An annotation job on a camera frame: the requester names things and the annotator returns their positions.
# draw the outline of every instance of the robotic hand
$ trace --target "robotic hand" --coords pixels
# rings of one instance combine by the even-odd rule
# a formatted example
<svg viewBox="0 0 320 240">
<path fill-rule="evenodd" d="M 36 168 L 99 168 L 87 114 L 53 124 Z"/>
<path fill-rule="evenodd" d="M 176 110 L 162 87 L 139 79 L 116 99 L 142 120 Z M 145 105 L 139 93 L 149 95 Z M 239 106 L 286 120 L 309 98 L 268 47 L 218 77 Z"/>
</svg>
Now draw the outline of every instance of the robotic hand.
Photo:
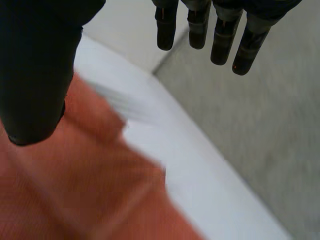
<svg viewBox="0 0 320 240">
<path fill-rule="evenodd" d="M 156 6 L 157 45 L 170 50 L 174 43 L 179 0 L 152 0 Z M 181 0 L 189 9 L 189 43 L 202 49 L 206 42 L 211 0 Z M 245 75 L 251 68 L 270 28 L 301 0 L 212 0 L 217 14 L 211 61 L 227 62 L 243 10 L 247 23 L 232 64 L 232 71 Z"/>
<path fill-rule="evenodd" d="M 189 8 L 189 41 L 205 45 L 211 0 L 182 0 Z M 211 61 L 228 58 L 243 9 L 247 24 L 233 71 L 246 74 L 270 28 L 301 0 L 213 0 L 217 22 Z M 171 49 L 179 0 L 153 0 L 157 43 Z M 82 26 L 105 0 L 0 0 L 0 118 L 12 143 L 48 138 L 64 114 Z"/>
</svg>

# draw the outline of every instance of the orange fabric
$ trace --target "orange fabric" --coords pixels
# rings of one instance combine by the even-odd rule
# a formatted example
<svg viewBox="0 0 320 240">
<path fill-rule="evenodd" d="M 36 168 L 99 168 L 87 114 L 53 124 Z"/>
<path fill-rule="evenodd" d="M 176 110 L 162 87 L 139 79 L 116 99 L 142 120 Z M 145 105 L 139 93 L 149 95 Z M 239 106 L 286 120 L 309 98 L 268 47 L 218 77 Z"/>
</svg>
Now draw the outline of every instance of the orange fabric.
<svg viewBox="0 0 320 240">
<path fill-rule="evenodd" d="M 0 124 L 0 239 L 200 240 L 123 127 L 77 76 L 46 141 L 14 146 Z"/>
</svg>

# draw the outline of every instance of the floor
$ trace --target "floor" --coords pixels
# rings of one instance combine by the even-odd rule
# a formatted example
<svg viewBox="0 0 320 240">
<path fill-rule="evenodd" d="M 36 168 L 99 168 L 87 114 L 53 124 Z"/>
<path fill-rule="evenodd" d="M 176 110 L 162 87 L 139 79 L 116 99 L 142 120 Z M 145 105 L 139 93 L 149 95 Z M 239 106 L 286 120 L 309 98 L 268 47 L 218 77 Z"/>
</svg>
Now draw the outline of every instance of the floor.
<svg viewBox="0 0 320 240">
<path fill-rule="evenodd" d="M 304 0 L 269 33 L 250 72 L 233 74 L 245 16 L 224 66 L 188 35 L 155 75 L 294 239 L 320 240 L 320 1 Z"/>
</svg>

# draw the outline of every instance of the white wall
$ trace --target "white wall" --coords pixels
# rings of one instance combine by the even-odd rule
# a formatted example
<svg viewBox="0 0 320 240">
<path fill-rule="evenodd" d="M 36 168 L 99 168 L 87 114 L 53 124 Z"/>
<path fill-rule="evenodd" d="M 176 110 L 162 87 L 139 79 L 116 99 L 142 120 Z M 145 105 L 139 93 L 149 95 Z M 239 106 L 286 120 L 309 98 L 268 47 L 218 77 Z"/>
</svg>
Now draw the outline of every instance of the white wall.
<svg viewBox="0 0 320 240">
<path fill-rule="evenodd" d="M 157 48 L 155 11 L 151 0 L 107 0 L 84 33 L 151 73 L 168 54 Z M 180 2 L 175 40 L 187 29 L 187 14 Z"/>
</svg>

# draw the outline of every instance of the white surface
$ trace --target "white surface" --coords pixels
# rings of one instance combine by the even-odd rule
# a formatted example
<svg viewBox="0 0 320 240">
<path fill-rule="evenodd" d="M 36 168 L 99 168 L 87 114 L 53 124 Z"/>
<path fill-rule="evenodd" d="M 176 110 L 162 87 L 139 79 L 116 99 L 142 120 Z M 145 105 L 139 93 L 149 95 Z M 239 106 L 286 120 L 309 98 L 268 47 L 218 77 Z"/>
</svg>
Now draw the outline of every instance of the white surface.
<svg viewBox="0 0 320 240">
<path fill-rule="evenodd" d="M 168 54 L 157 47 L 155 11 L 151 0 L 107 0 L 83 31 L 151 73 Z M 186 6 L 180 2 L 175 40 L 188 26 L 187 13 Z"/>
<path fill-rule="evenodd" d="M 125 137 L 166 167 L 171 199 L 207 239 L 291 239 L 153 76 L 87 37 L 75 66 L 84 79 L 136 96 L 152 111 L 153 124 L 129 119 Z"/>
</svg>

